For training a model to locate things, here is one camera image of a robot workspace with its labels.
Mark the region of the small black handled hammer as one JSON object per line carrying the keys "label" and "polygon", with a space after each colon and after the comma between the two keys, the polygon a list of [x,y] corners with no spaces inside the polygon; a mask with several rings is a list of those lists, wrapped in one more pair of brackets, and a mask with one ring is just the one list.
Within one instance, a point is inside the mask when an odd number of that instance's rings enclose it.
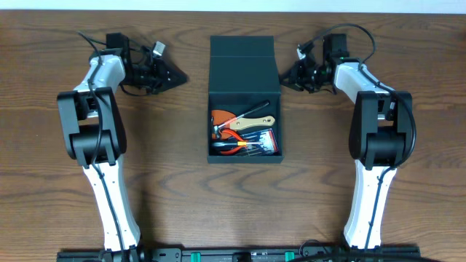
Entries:
{"label": "small black handled hammer", "polygon": [[254,114],[264,108],[266,108],[268,105],[270,104],[270,102],[268,100],[265,100],[264,102],[261,102],[255,106],[253,106],[252,108],[248,109],[247,111],[239,114],[239,115],[235,115],[234,118],[231,118],[230,120],[227,120],[226,122],[224,122],[223,124],[220,124],[220,125],[213,125],[213,117],[211,117],[210,121],[211,121],[211,124],[212,124],[212,127],[211,127],[211,130],[212,130],[212,139],[227,139],[230,137],[230,135],[222,135],[222,131],[223,130],[227,130],[226,128],[226,125],[227,124],[230,124],[232,123],[233,121],[235,120],[239,120],[243,117],[245,118],[248,118],[248,116],[250,116],[251,114]]}

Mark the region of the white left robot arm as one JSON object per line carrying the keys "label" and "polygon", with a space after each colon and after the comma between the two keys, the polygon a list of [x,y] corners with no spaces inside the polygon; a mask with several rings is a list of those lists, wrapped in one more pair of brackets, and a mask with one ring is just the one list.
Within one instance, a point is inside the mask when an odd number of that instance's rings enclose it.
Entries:
{"label": "white left robot arm", "polygon": [[186,74],[164,58],[165,44],[139,46],[134,62],[132,39],[109,33],[103,49],[97,40],[84,40],[93,48],[89,71],[70,92],[57,96],[66,151],[82,167],[92,186],[104,230],[104,261],[139,261],[141,231],[136,223],[123,176],[127,138],[115,99],[125,86],[142,96],[156,95],[187,82]]}

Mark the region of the orange scraper wooden handle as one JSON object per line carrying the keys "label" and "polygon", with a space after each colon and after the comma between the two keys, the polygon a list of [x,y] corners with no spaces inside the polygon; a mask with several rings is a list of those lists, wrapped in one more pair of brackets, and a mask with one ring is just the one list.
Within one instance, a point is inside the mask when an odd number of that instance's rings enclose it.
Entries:
{"label": "orange scraper wooden handle", "polygon": [[[224,110],[212,110],[211,116],[213,117],[213,125],[220,125],[234,118],[235,115],[232,112]],[[273,116],[264,116],[261,118],[241,118],[235,120],[230,124],[226,125],[227,129],[237,131],[244,131],[252,127],[271,127],[275,123],[275,118]]]}

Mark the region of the blue screwdriver set case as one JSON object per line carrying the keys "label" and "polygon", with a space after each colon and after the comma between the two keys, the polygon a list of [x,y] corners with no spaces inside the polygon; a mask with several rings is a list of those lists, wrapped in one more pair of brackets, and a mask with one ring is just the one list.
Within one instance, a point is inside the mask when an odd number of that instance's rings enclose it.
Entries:
{"label": "blue screwdriver set case", "polygon": [[268,156],[279,151],[272,128],[245,133],[241,137],[249,142],[260,142],[261,144],[242,148],[237,152],[237,156]]}

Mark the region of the red handled pliers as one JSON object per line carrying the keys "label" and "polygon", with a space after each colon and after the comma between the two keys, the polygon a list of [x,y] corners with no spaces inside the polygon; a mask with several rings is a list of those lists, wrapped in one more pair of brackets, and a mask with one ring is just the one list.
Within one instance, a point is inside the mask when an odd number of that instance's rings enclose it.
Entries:
{"label": "red handled pliers", "polygon": [[[234,130],[230,130],[230,129],[223,130],[221,134],[222,135],[223,134],[229,134],[230,137],[228,139],[214,140],[212,143],[214,143],[214,142],[224,142],[224,141],[228,141],[228,142],[235,142],[235,141],[254,142],[254,141],[245,140],[240,135],[238,135]],[[250,147],[251,146],[248,146],[248,147],[236,147],[236,148],[235,147],[233,147],[233,148],[214,148],[214,147],[212,147],[212,148],[215,149],[217,152],[219,152],[222,155],[234,155],[234,154],[238,153],[241,149],[247,149],[247,148],[250,148]]]}

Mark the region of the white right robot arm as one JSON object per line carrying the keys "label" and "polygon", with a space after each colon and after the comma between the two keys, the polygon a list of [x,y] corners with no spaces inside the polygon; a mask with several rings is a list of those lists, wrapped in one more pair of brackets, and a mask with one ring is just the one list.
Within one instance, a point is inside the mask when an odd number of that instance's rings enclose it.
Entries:
{"label": "white right robot arm", "polygon": [[355,161],[355,190],[343,235],[359,250],[380,247],[387,195],[397,168],[416,143],[412,96],[382,84],[366,64],[351,57],[344,33],[323,38],[323,62],[317,63],[314,41],[298,46],[298,60],[280,76],[280,83],[297,91],[319,92],[330,85],[354,104],[349,152]]}

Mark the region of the dark green box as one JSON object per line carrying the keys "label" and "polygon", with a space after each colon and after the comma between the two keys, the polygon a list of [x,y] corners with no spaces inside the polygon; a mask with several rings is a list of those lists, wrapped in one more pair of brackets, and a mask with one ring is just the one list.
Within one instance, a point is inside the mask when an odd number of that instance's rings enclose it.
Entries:
{"label": "dark green box", "polygon": [[[280,122],[281,89],[271,36],[211,36],[208,96],[208,155],[210,164],[275,164],[283,160]],[[252,127],[238,135],[272,128],[279,151],[268,156],[222,155],[211,147],[211,111],[225,110],[239,115],[268,100],[270,104],[248,116],[273,116],[271,127]]]}

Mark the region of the black yellow handled screwdriver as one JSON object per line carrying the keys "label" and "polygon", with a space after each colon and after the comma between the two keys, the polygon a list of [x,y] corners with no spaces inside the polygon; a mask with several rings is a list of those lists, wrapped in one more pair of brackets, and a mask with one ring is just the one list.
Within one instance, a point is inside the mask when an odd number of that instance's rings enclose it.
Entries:
{"label": "black yellow handled screwdriver", "polygon": [[262,142],[247,142],[247,141],[235,141],[235,142],[214,142],[212,147],[214,148],[233,148],[233,147],[248,147],[248,146],[260,146]]}

